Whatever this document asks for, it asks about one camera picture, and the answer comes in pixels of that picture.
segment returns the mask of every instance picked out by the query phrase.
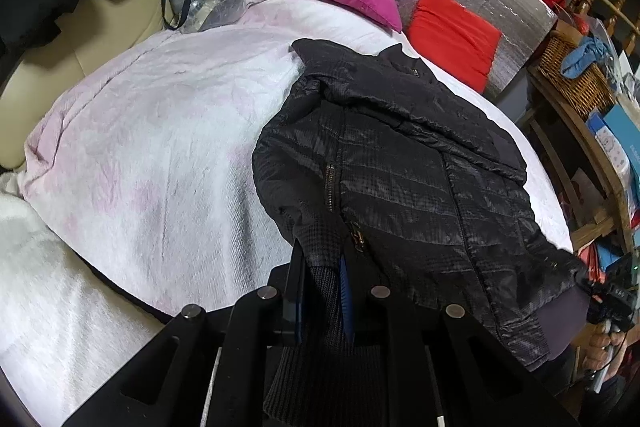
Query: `black jacket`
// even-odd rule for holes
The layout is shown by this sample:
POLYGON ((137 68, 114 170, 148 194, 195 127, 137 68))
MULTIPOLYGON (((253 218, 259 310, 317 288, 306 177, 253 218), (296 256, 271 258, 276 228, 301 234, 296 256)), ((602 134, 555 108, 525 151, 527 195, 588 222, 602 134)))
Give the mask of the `black jacket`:
MULTIPOLYGON (((400 44, 377 57, 329 41, 292 47, 305 71, 260 134, 254 180, 282 235, 302 245, 324 312, 286 350, 266 410, 320 425, 320 410, 291 405, 300 393, 380 409, 382 390, 352 376, 381 370, 375 349, 342 333, 339 263, 354 230, 392 291, 436 309, 459 303, 524 365, 545 362, 536 311, 575 286, 582 264, 535 223, 511 136, 400 44)), ((374 425, 348 408, 330 424, 374 425)))

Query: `metal bolt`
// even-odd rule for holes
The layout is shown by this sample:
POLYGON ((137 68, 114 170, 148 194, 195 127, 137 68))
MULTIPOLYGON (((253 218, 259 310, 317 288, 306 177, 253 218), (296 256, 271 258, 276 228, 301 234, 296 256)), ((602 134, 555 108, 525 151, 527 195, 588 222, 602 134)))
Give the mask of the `metal bolt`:
POLYGON ((389 295, 391 295, 391 290, 386 286, 373 286, 371 289, 371 295, 373 295, 376 299, 386 299, 389 295))
POLYGON ((459 304, 450 304, 444 311, 446 311, 447 315, 452 319, 461 319, 465 316, 465 309, 459 304))
POLYGON ((202 308, 200 308, 200 306, 198 306, 197 304, 187 304, 184 308, 182 308, 180 315, 182 315, 185 319, 192 319, 200 315, 201 311, 202 308))
POLYGON ((278 294, 278 290, 273 286, 263 286, 258 289, 258 297, 260 299, 273 299, 278 294))

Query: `blue box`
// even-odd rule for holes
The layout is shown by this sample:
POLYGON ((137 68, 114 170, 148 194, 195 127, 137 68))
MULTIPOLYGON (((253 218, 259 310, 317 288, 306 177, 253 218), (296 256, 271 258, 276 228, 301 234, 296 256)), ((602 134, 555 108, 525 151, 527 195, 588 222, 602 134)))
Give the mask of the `blue box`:
POLYGON ((613 106, 604 117, 604 121, 629 158, 634 172, 634 188, 638 196, 640 195, 640 130, 619 104, 613 106))
POLYGON ((585 124, 587 125, 587 127, 589 128, 589 130, 591 131, 591 134, 593 134, 593 136, 596 136, 598 131, 600 129, 602 129, 606 125, 604 123, 604 120, 602 119, 602 115, 597 110, 594 110, 594 111, 591 112, 591 114, 589 115, 589 118, 587 118, 587 121, 585 122, 585 124))

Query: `zipper pull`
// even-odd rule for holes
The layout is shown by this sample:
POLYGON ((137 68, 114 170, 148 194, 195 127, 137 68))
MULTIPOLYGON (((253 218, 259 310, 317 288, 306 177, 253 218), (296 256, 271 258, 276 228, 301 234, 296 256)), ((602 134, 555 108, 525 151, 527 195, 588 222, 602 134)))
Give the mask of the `zipper pull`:
POLYGON ((365 239, 360 227, 354 221, 350 221, 349 228, 351 229, 351 238, 353 239, 353 244, 355 245, 356 250, 364 252, 365 239))

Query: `blue object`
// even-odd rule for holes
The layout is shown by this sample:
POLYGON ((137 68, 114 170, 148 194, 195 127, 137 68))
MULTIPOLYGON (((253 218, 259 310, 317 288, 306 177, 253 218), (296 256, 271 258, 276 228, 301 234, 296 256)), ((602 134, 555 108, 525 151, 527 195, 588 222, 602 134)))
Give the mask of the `blue object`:
POLYGON ((599 38, 583 37, 580 45, 562 61, 560 73, 567 78, 577 78, 594 62, 603 62, 608 54, 606 45, 599 38))
POLYGON ((596 241, 596 251, 598 252, 598 263, 602 271, 606 271, 611 264, 622 257, 622 253, 616 253, 608 242, 596 241))
POLYGON ((602 119, 602 115, 597 109, 591 112, 585 124, 587 125, 593 136, 596 136, 600 129, 607 126, 607 124, 605 124, 604 120, 602 119))
POLYGON ((344 336, 353 344, 355 339, 355 329, 353 324, 353 298, 351 298, 351 287, 347 275, 347 263, 344 256, 340 257, 340 305, 342 307, 342 328, 344 336))
MULTIPOLYGON (((633 190, 636 200, 640 196, 640 130, 636 127, 620 104, 614 105, 604 117, 604 122, 625 150, 634 174, 633 190)), ((634 234, 634 244, 640 247, 640 235, 634 234)))

